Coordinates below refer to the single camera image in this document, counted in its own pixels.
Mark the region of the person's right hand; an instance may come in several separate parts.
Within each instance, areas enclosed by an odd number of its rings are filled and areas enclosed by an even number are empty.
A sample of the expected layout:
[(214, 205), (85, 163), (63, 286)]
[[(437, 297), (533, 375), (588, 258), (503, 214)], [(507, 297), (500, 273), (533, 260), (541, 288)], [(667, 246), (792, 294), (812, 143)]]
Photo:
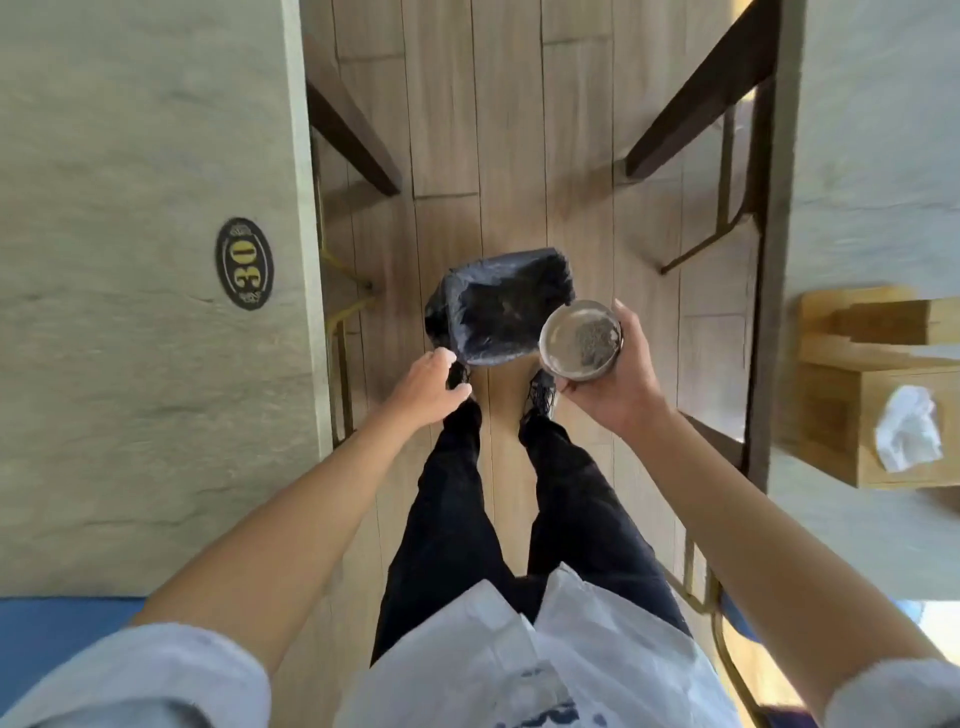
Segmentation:
[(639, 316), (618, 298), (613, 312), (623, 331), (623, 346), (614, 367), (599, 378), (604, 393), (566, 396), (604, 429), (633, 446), (658, 430), (673, 414), (657, 379)]

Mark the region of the person's left hand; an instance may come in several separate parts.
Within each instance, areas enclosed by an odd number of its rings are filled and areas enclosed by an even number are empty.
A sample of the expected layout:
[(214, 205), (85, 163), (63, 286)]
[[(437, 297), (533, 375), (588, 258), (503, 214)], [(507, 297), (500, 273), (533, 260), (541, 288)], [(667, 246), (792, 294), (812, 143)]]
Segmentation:
[(447, 378), (458, 361), (446, 347), (437, 347), (416, 359), (386, 401), (392, 421), (407, 434), (437, 424), (460, 405), (445, 405)]

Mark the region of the round metal ashtray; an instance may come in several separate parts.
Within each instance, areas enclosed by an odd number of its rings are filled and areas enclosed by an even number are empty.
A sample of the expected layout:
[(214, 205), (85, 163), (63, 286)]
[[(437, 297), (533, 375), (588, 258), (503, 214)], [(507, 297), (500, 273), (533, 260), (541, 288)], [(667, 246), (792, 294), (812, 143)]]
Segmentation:
[(538, 337), (542, 368), (570, 383), (599, 380), (612, 370), (623, 346), (617, 315), (603, 303), (577, 299), (556, 309)]

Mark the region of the black bin with black bag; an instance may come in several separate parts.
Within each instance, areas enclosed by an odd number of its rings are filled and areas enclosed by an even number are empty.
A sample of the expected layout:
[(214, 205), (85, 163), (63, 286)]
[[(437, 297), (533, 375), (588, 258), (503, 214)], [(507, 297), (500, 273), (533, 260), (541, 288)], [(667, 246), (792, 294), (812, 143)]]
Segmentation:
[(497, 367), (534, 354), (549, 316), (574, 299), (558, 249), (510, 252), (448, 270), (426, 303), (424, 329), (464, 365)]

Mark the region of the person's left forearm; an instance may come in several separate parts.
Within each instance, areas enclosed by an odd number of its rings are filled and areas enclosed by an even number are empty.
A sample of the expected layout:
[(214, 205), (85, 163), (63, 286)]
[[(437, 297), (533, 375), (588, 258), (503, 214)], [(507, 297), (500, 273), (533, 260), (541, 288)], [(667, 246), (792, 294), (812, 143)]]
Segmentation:
[(200, 552), (131, 626), (216, 633), (273, 675), (418, 431), (407, 434), (380, 407), (345, 444)]

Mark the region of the person's right forearm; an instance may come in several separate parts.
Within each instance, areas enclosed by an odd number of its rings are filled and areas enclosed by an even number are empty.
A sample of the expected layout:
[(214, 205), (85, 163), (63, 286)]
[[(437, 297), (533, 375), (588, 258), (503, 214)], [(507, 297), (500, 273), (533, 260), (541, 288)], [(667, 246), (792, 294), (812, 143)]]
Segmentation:
[(960, 666), (684, 417), (617, 432), (822, 728), (960, 726)]

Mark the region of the gold metal table leg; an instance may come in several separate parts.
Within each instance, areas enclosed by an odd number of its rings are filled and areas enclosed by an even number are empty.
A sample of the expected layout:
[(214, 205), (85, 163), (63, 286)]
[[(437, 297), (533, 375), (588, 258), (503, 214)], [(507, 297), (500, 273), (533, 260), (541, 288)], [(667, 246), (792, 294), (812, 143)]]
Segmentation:
[(325, 214), (323, 209), (321, 154), (320, 145), (316, 138), (316, 131), (309, 131), (311, 172), (314, 188), (314, 204), (317, 223), (318, 256), (321, 266), (326, 265), (345, 277), (356, 287), (366, 292), (365, 296), (357, 297), (347, 307), (324, 314), (324, 331), (327, 351), (334, 356), (337, 386), (334, 389), (339, 396), (330, 395), (331, 439), (332, 448), (338, 449), (356, 431), (354, 420), (354, 398), (350, 378), (347, 322), (355, 314), (368, 308), (377, 297), (374, 295), (374, 286), (371, 281), (360, 276), (353, 267), (342, 261), (331, 251), (326, 230)]
[(737, 227), (746, 211), (747, 196), (744, 196), (741, 207), (738, 208), (737, 213), (730, 216), (731, 187), (734, 174), (734, 151), (737, 136), (737, 114), (738, 104), (736, 103), (728, 107), (722, 115), (721, 157), (717, 182), (714, 233), (704, 238), (693, 248), (683, 252), (681, 255), (661, 266), (658, 273), (663, 277), (726, 237)]

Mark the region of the black trousers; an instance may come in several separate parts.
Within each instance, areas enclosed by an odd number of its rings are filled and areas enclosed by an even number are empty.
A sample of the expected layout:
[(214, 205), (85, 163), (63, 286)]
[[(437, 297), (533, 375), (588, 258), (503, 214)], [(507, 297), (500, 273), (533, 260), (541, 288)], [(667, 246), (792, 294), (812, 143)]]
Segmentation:
[(690, 637), (652, 547), (594, 457), (537, 412), (522, 418), (518, 433), (534, 467), (538, 512), (527, 572), (513, 574), (485, 510), (481, 425), (472, 399), (442, 422), (389, 567), (370, 662), (485, 580), (534, 622), (546, 612), (546, 579), (560, 564)]

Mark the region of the oval black table number plate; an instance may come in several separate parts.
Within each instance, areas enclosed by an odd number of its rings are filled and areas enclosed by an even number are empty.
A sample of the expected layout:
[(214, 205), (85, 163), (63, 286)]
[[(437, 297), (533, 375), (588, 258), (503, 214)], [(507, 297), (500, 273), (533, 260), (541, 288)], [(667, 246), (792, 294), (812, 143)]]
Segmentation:
[(276, 268), (269, 241), (254, 221), (232, 217), (222, 224), (214, 267), (223, 292), (237, 308), (256, 311), (269, 301)]

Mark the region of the wooden tissue box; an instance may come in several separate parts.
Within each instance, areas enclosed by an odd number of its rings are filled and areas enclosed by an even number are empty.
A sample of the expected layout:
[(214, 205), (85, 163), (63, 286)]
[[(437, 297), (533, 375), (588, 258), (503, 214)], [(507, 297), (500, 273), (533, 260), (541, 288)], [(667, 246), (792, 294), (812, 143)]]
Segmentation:
[[(796, 383), (799, 460), (853, 488), (960, 486), (960, 360), (842, 343), (801, 358)], [(875, 432), (891, 397), (910, 385), (930, 393), (944, 453), (892, 472)]]

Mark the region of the white shirt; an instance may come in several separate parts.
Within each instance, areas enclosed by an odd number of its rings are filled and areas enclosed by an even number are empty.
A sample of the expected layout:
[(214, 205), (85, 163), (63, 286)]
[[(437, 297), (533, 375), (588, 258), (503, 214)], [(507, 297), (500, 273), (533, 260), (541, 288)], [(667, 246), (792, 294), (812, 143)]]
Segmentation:
[[(40, 680), (0, 728), (267, 728), (271, 686), (217, 633), (104, 637)], [(334, 728), (739, 728), (698, 644), (561, 565), (534, 623), (488, 581), (361, 674)]]

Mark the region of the dark wooden table beam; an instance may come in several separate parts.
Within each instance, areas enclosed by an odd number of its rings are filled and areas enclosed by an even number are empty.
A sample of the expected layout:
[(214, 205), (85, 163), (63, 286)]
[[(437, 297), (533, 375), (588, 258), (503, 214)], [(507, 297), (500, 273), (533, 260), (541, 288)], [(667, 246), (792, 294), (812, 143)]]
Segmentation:
[(402, 192), (402, 174), (321, 46), (301, 33), (307, 115), (312, 129), (387, 197)]
[(784, 0), (752, 0), (625, 158), (643, 181), (776, 73)]

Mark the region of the wooden tray holder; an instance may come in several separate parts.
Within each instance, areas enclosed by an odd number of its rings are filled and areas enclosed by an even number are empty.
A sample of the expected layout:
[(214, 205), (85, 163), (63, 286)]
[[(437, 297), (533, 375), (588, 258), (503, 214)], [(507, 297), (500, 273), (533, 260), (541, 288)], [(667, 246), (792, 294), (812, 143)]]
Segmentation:
[(799, 297), (798, 332), (802, 342), (960, 345), (960, 296), (921, 298), (904, 285), (810, 291)]

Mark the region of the white tissue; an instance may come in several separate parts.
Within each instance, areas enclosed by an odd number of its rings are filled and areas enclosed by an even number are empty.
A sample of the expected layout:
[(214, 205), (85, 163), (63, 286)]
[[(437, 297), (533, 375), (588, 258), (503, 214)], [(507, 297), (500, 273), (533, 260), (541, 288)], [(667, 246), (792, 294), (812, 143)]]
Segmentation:
[(886, 400), (874, 429), (877, 457), (887, 473), (906, 472), (944, 457), (931, 391), (901, 385)]

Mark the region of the blue chair seat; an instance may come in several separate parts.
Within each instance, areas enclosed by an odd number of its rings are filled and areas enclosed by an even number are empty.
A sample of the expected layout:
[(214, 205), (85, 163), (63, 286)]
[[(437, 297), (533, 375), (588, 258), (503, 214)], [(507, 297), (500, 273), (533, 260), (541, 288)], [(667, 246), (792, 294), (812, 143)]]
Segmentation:
[(144, 597), (0, 597), (0, 716), (42, 677), (123, 628)]

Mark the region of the gold metal chair frame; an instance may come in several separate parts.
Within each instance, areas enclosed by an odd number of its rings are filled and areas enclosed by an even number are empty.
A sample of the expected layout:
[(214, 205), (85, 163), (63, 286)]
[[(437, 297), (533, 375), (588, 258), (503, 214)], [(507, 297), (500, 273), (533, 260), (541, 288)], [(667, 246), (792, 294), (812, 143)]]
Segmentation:
[(724, 595), (723, 587), (712, 569), (704, 564), (702, 575), (703, 595), (702, 598), (698, 597), (695, 587), (699, 584), (699, 572), (696, 565), (699, 549), (687, 528), (682, 525), (679, 525), (678, 528), (682, 530), (683, 537), (680, 577), (667, 570), (666, 580), (676, 595), (693, 613), (708, 618), (716, 656), (723, 667), (728, 684), (733, 689), (736, 702), (743, 708), (749, 718), (751, 727), (774, 728), (768, 716), (764, 714), (761, 705), (753, 696), (729, 650), (724, 631), (725, 615), (721, 605)]

